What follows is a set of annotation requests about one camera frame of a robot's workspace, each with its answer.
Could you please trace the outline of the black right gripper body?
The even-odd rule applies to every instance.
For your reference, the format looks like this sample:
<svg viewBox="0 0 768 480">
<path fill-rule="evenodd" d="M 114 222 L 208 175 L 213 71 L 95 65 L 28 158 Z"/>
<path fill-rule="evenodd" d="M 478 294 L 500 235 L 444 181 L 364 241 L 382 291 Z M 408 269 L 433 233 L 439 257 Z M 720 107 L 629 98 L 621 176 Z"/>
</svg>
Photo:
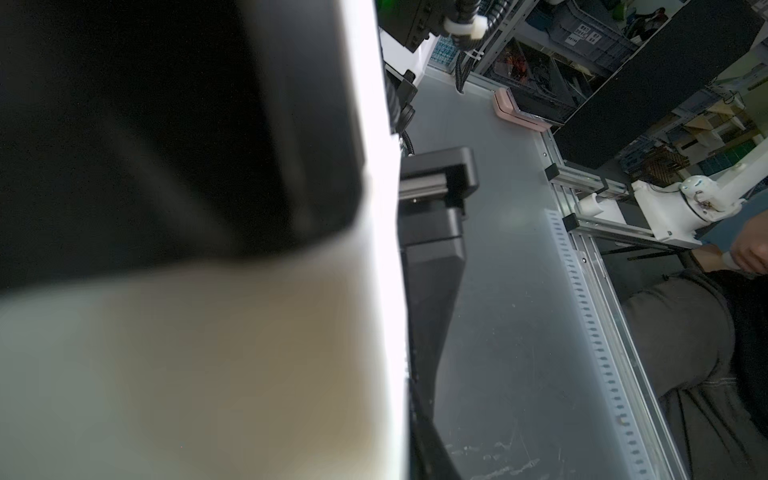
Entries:
<svg viewBox="0 0 768 480">
<path fill-rule="evenodd" d="M 461 237 L 465 200 L 478 188 L 474 153 L 468 147 L 405 157 L 399 180 L 399 244 L 415 246 Z"/>
</svg>

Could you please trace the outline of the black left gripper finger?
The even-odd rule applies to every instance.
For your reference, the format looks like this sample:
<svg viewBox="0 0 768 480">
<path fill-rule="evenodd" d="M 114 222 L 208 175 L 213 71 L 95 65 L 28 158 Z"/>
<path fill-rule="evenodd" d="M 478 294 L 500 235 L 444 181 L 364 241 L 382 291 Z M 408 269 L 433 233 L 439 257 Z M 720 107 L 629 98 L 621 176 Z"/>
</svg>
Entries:
<svg viewBox="0 0 768 480">
<path fill-rule="evenodd" d="M 433 421 L 421 405 L 413 380 L 409 381 L 409 478 L 460 479 Z"/>
</svg>

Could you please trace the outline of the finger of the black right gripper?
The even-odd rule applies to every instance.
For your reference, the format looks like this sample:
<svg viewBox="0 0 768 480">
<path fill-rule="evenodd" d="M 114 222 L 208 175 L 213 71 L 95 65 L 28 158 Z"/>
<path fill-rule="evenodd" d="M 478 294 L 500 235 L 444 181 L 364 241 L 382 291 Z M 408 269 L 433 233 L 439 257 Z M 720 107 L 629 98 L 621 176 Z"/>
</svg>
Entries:
<svg viewBox="0 0 768 480">
<path fill-rule="evenodd" d="M 466 264 L 461 237 L 406 247 L 409 368 L 427 418 L 434 417 L 437 371 Z"/>
</svg>

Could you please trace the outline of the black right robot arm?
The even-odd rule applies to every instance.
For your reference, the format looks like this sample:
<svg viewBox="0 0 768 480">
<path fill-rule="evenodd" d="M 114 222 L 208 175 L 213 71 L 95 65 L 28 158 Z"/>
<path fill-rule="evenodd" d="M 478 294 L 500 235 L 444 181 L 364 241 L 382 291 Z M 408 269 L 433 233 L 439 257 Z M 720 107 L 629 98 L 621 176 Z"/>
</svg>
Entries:
<svg viewBox="0 0 768 480">
<path fill-rule="evenodd" d="M 495 1 L 487 12 L 478 1 L 379 1 L 380 30 L 417 55 L 431 37 L 451 39 L 460 53 L 480 47 L 512 9 Z M 409 376 L 413 404 L 434 416 L 439 363 L 466 264 L 465 201 L 479 187 L 471 149 L 417 153 L 407 128 L 418 92 L 415 67 L 385 64 L 392 132 L 401 145 L 398 238 L 408 308 Z"/>
</svg>

